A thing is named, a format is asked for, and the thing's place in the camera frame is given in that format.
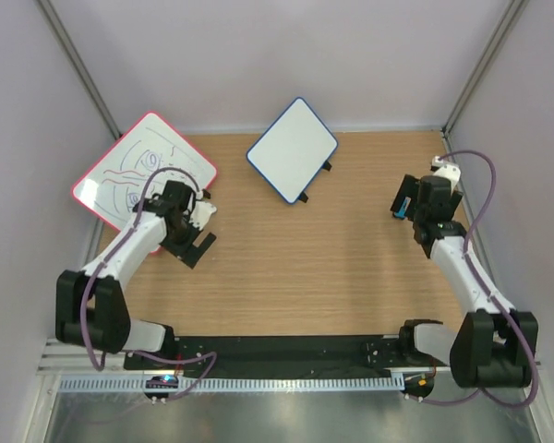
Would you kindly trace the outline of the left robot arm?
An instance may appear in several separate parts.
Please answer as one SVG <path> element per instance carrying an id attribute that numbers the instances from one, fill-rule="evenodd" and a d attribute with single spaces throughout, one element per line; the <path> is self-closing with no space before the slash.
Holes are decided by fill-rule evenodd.
<path id="1" fill-rule="evenodd" d="M 169 180 L 142 198 L 126 226 L 99 256 L 56 282 L 56 338 L 104 353 L 143 352 L 154 367 L 177 357 L 172 327 L 129 315 L 124 291 L 144 259 L 162 248 L 194 268 L 215 241 L 204 229 L 216 212 L 205 190 Z"/>

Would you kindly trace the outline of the blue framed whiteboard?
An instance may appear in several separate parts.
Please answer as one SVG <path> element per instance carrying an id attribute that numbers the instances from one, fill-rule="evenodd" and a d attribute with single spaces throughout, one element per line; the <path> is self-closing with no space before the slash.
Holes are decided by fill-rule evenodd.
<path id="1" fill-rule="evenodd" d="M 339 142 L 302 97 L 295 98 L 248 149 L 249 164 L 288 204 L 315 179 Z"/>

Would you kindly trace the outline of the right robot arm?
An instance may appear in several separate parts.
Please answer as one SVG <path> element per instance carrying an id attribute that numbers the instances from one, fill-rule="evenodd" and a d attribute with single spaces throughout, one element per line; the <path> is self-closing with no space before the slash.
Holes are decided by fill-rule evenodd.
<path id="1" fill-rule="evenodd" d="M 453 218 L 462 194 L 440 175 L 403 177 L 392 216 L 413 225 L 415 241 L 441 269 L 464 311 L 450 345 L 452 376 L 462 388 L 523 388 L 533 369 L 525 352 L 536 350 L 538 323 L 506 300 L 466 249 L 466 229 Z"/>

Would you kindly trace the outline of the blue whiteboard eraser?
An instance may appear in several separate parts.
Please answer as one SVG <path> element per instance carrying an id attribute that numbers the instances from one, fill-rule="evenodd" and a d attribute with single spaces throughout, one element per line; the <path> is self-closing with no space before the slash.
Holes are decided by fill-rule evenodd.
<path id="1" fill-rule="evenodd" d="M 406 212 L 410 207 L 410 203 L 411 198 L 405 197 L 399 209 L 392 214 L 393 217 L 399 220 L 404 220 L 406 218 Z"/>

